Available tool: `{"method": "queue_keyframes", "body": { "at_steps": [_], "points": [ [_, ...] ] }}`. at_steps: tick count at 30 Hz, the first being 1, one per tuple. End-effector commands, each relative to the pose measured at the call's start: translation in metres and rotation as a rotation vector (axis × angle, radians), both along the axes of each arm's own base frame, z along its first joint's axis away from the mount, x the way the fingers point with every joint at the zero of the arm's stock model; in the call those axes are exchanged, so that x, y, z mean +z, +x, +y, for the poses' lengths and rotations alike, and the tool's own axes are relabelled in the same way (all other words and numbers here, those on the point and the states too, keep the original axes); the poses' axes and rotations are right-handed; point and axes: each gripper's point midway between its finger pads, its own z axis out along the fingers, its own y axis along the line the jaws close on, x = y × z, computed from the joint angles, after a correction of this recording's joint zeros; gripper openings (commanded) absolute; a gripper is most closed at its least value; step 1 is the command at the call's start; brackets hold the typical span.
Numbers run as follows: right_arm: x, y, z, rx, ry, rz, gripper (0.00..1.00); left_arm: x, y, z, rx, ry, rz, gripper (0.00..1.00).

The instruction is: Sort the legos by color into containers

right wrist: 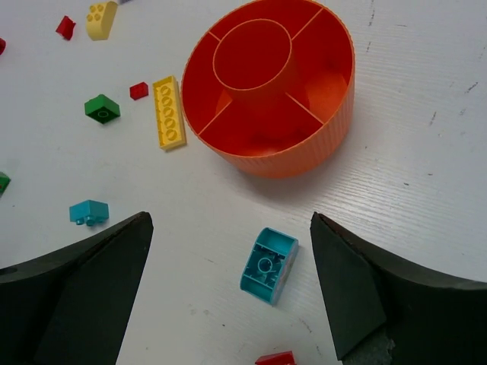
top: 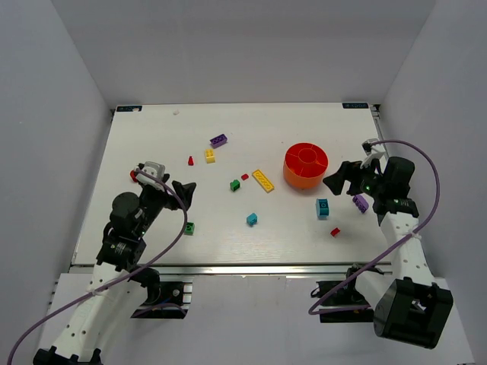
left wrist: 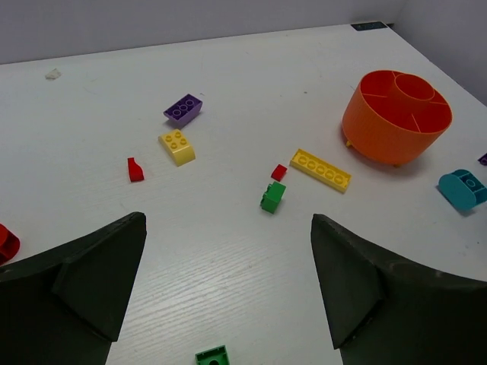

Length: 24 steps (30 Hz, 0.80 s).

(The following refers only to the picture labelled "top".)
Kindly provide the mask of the teal rounded lego brick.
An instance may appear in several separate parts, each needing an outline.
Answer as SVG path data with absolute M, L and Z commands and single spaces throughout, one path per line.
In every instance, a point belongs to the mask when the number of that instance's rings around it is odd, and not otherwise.
M 326 220 L 329 217 L 329 202 L 326 198 L 316 200 L 316 211 L 319 220 Z

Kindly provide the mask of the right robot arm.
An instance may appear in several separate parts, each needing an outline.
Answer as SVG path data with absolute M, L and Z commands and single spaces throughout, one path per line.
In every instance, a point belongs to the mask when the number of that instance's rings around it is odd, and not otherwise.
M 360 161 L 345 161 L 324 184 L 334 195 L 342 193 L 349 183 L 348 195 L 361 194 L 373 199 L 372 209 L 387 242 L 391 273 L 376 265 L 354 264 L 348 269 L 349 282 L 338 290 L 323 292 L 322 317 L 334 312 L 365 311 L 372 314 L 374 333 L 422 348 L 437 346 L 446 325 L 454 299 L 442 288 L 426 263 L 419 228 L 419 213 L 408 197 L 409 182 L 415 165 L 402 157 L 391 157 L 385 170 L 378 173 L 378 160 L 367 167 Z

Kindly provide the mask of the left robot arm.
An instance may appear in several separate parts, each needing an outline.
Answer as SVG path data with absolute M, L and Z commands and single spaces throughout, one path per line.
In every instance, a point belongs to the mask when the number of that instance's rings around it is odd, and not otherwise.
M 145 251 L 144 236 L 162 210 L 187 212 L 196 184 L 173 181 L 154 170 L 136 173 L 142 190 L 123 192 L 112 202 L 103 229 L 100 251 L 87 296 L 77 301 L 59 337 L 47 349 L 39 349 L 35 364 L 101 364 L 116 333 L 144 303 L 160 293 L 158 273 L 138 262 Z

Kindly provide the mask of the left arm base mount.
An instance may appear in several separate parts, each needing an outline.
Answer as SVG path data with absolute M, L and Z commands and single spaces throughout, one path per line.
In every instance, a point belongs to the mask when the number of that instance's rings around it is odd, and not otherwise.
M 190 276 L 146 268 L 131 278 L 145 289 L 145 302 L 133 313 L 135 319 L 184 319 L 193 292 Z

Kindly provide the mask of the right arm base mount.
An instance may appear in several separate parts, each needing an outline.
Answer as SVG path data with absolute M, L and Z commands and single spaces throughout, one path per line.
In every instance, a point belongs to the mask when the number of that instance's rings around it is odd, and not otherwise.
M 325 300 L 320 309 L 328 309 L 332 307 L 344 306 L 365 306 L 368 301 L 355 288 L 356 280 L 350 284 L 339 289 Z M 320 299 L 328 291 L 332 290 L 340 281 L 318 281 L 317 287 L 310 292 L 310 297 Z M 319 315 L 320 323 L 322 324 L 336 324 L 336 323 L 372 323 L 374 320 L 374 310 L 371 308 L 343 312 L 333 312 L 329 314 Z

